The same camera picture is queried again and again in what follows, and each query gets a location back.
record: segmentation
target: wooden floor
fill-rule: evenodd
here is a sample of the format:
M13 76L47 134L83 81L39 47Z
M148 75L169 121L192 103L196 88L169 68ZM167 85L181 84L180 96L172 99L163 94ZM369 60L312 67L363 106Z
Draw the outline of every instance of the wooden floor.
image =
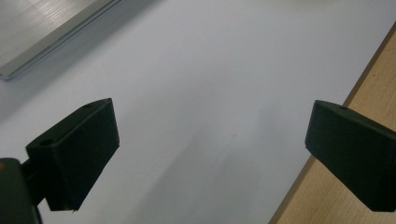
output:
M396 131L396 23L347 97L345 106ZM310 158L270 223L396 223L396 213L365 207Z

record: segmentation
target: black object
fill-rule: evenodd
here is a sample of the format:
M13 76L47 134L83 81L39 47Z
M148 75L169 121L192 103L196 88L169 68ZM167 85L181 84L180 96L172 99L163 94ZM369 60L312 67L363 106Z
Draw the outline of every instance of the black object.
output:
M396 209L396 132L344 106L315 101L305 144L371 210Z
M29 160L0 160L0 223L40 223L36 206L78 210L120 145L111 99L84 105L27 147Z

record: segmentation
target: brushed metal surface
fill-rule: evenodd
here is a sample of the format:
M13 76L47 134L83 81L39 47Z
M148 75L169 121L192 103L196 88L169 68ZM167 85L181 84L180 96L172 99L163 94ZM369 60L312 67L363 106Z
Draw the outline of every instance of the brushed metal surface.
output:
M0 77L57 43L112 0L0 1Z

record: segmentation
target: wood grain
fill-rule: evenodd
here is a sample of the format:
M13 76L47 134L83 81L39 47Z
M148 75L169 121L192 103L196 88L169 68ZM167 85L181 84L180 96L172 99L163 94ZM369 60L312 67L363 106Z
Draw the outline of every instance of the wood grain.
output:
M344 105L396 131L396 23ZM396 223L375 213L311 157L270 223Z

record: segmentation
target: white tabletop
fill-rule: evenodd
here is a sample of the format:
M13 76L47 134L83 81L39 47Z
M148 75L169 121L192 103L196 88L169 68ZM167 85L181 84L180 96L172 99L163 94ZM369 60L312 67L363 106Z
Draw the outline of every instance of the white tabletop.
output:
M121 1L0 83L0 154L111 97L120 148L45 223L267 223L314 100L343 103L395 20L394 0Z

